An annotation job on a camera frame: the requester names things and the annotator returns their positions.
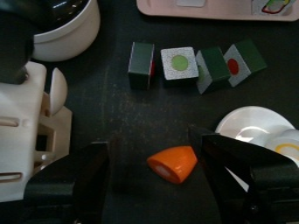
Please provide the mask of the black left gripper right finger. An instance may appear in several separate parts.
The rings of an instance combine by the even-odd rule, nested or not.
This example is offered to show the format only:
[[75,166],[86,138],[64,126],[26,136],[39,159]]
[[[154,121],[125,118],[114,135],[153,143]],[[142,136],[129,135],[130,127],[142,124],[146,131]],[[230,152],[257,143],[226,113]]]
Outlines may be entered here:
[[223,224],[299,224],[299,167],[271,150],[191,126]]

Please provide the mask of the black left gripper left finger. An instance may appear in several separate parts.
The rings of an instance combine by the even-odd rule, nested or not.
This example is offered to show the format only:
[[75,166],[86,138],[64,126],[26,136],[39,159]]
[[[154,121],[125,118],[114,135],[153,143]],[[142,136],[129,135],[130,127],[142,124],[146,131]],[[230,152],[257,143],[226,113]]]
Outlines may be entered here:
[[109,144],[98,142],[43,168],[24,190],[23,224],[101,224],[109,167]]

